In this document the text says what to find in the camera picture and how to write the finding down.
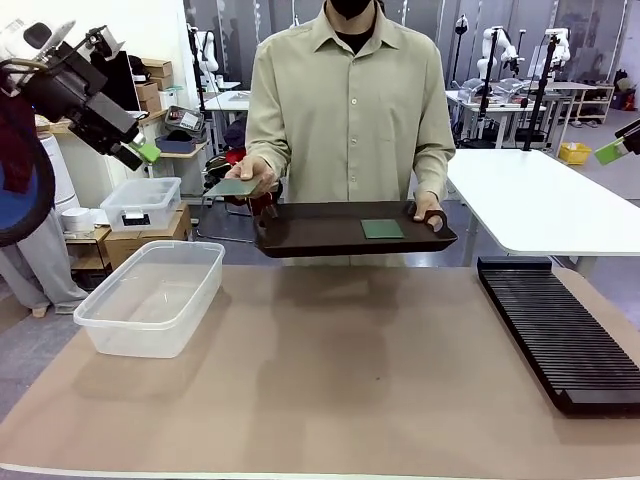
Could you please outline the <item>person left hand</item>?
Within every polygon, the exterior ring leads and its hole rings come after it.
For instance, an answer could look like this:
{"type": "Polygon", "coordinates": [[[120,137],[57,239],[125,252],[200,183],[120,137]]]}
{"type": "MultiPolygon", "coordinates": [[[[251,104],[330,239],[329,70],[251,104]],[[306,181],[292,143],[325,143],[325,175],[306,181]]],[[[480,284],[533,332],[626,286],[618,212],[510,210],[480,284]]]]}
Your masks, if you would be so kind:
{"type": "Polygon", "coordinates": [[[429,211],[442,210],[438,197],[433,192],[417,190],[414,195],[414,200],[416,205],[414,220],[416,222],[426,222],[434,229],[438,228],[441,223],[438,216],[430,217],[428,220],[425,219],[429,211]]]}

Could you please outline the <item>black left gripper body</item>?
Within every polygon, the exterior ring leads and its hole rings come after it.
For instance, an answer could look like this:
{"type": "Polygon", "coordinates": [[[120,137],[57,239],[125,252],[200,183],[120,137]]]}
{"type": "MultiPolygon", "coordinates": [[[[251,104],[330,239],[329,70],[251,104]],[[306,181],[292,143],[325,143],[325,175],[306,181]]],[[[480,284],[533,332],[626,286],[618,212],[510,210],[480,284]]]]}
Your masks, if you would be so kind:
{"type": "Polygon", "coordinates": [[[102,93],[107,78],[66,42],[46,66],[22,85],[36,112],[54,123],[68,119],[69,130],[102,155],[132,156],[138,121],[102,93]]]}

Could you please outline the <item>person right hand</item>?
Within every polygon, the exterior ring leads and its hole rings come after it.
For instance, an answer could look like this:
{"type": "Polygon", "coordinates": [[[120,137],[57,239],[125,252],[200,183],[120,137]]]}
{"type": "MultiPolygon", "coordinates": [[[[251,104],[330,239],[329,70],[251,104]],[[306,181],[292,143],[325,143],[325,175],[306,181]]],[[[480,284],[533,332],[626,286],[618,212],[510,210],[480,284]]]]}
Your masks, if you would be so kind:
{"type": "Polygon", "coordinates": [[[245,156],[227,172],[226,178],[254,182],[253,197],[266,194],[278,183],[276,172],[264,158],[256,155],[245,156]]]}

